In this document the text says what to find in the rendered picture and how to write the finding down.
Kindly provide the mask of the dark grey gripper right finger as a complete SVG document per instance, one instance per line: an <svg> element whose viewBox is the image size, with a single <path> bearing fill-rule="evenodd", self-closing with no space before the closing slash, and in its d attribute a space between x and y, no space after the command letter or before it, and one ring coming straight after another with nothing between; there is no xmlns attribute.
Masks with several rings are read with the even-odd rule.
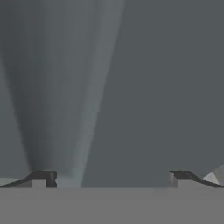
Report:
<svg viewBox="0 0 224 224"><path fill-rule="evenodd" d="M223 185L199 178L191 171L170 171L169 182L176 188L223 188Z"/></svg>

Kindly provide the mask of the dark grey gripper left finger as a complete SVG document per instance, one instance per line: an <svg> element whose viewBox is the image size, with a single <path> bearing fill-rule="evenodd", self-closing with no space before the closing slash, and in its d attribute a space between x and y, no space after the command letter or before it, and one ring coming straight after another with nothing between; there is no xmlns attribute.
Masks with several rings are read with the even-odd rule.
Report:
<svg viewBox="0 0 224 224"><path fill-rule="evenodd" d="M34 188L36 186L43 186L44 188L56 188L56 179L56 171L33 171L25 178L7 183L5 185L0 185L0 188Z"/></svg>

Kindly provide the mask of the grey cabinet door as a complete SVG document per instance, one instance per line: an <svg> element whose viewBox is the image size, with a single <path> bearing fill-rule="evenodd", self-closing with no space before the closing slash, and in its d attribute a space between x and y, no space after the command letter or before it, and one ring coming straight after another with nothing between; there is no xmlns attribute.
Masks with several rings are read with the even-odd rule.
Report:
<svg viewBox="0 0 224 224"><path fill-rule="evenodd" d="M81 187L126 0L0 0L0 185Z"/></svg>
<svg viewBox="0 0 224 224"><path fill-rule="evenodd" d="M85 187L164 187L224 163L224 0L127 0Z"/></svg>

